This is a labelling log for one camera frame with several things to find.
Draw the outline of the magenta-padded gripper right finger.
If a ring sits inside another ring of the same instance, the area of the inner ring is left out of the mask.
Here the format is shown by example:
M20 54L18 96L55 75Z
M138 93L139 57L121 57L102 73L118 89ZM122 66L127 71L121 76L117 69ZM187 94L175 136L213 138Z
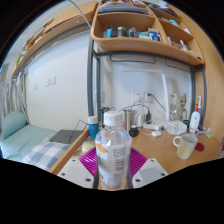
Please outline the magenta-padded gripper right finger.
M138 150L131 149L127 175L129 189L143 187L167 175L168 173L155 158L147 159Z

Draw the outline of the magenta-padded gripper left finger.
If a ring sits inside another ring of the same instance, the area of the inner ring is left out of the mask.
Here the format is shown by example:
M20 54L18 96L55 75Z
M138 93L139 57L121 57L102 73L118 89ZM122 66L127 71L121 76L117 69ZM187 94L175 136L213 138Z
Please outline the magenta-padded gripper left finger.
M81 187L97 189L99 175L96 149L92 148L80 158L72 156L58 176Z

